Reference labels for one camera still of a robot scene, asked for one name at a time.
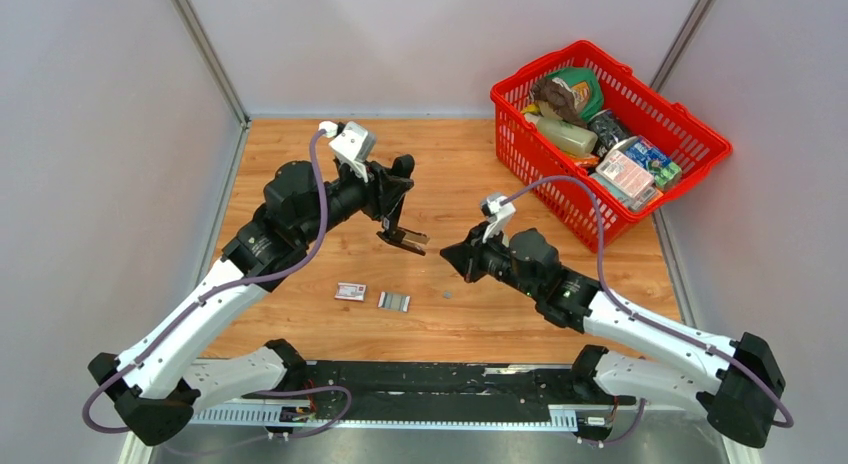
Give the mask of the blue green packaged item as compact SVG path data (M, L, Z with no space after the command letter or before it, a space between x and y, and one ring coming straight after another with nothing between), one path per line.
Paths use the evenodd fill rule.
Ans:
M667 192L676 187L683 177L680 166L642 136L635 136L624 154L652 175L654 185L660 191Z

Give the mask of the white red staple box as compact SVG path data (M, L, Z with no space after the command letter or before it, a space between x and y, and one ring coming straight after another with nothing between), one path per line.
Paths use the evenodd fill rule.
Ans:
M364 302L367 286L358 283L339 282L334 298L344 301Z

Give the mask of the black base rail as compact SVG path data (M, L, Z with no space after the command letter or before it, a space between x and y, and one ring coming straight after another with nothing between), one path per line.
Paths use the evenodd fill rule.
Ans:
M348 421L540 423L552 405L603 410L632 406L568 365L320 360L307 364L296 389L312 396L319 419L340 411Z

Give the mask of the green brown snack bag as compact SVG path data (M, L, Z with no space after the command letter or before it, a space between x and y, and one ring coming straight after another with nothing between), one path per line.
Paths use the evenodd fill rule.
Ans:
M596 74L586 67L566 67L540 78L530 96L543 117L583 128L605 102Z

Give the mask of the pale plastic bottle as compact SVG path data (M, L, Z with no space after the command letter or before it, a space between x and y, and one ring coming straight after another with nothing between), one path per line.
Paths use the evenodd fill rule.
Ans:
M524 114L526 122L535 126L537 132L562 152L575 157L587 157L592 154L597 135L579 126L563 120L546 118L537 114Z

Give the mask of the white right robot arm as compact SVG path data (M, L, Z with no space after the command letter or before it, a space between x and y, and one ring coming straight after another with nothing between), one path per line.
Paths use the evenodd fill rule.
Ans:
M593 351L570 376L583 402L609 395L649 399L702 415L721 435L765 447L778 421L786 381L768 342L745 332L711 334L649 311L562 264L558 250L535 228L509 239L487 238L485 224L440 250L467 283L491 277L531 298L549 323L623 344L651 358L641 366L617 363L611 351Z

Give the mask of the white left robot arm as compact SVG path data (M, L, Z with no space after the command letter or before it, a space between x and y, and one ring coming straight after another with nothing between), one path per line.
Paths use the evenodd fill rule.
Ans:
M265 185L263 203L186 299L135 346L90 361L97 391L112 401L121 430L156 446L196 413L231 399L302 393L305 361L282 339L213 364L197 365L196 358L236 317L302 269L327 233L353 215L379 222L381 239L402 247L398 220L414 168L408 154L390 166L369 161L364 176L338 164L337 178L328 182L310 161L282 165Z

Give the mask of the dark foil packet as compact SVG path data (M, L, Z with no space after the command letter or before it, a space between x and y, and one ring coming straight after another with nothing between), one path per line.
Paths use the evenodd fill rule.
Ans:
M587 121L587 127L597 135L597 144L605 148L611 148L633 136L611 109L604 109L593 115Z

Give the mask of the pink packaged item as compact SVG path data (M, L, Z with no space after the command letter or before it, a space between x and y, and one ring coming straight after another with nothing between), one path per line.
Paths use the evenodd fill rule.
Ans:
M631 200L649 202L657 195L654 176L621 151L610 151L596 173Z

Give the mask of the black stapler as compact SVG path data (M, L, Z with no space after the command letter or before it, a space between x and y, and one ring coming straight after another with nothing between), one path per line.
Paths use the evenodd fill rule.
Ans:
M411 231L403 227L384 229L377 232L376 235L390 246L420 256L424 256L426 254L426 250L423 246L430 240L429 236L426 234Z

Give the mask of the red plastic basket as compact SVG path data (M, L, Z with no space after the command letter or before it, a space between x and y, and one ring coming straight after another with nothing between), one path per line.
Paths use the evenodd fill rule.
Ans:
M527 122L521 111L542 77L566 67L584 67L599 80L605 105L623 124L657 146L682 169L670 191L638 213L628 210ZM729 157L731 143L649 88L632 69L588 40L575 41L521 67L490 90L495 111L495 153L520 181L533 184L547 208L591 251L609 245L661 206L697 186Z

